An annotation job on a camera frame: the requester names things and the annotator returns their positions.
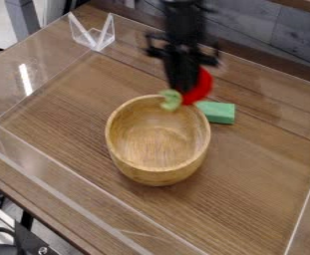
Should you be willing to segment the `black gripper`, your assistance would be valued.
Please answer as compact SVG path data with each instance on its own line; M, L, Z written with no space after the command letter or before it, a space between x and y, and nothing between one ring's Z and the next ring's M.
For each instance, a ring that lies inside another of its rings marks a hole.
M163 60L163 68L168 80L168 86L173 90L183 90L186 93L194 88L199 65L216 67L219 65L219 46L212 45L212 54L204 54L198 46L198 41L186 37L175 38L165 32L145 33L147 48L149 57ZM183 86L180 87L180 63L183 62Z

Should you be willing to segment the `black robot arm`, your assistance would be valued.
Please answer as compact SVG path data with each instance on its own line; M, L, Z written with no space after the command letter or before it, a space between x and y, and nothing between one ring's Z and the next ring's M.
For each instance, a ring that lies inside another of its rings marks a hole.
M163 31L147 32L147 55L160 59L168 86L180 93L196 87L200 66L216 67L220 54L218 42L212 53L200 51L204 37L203 0L160 0L163 9Z

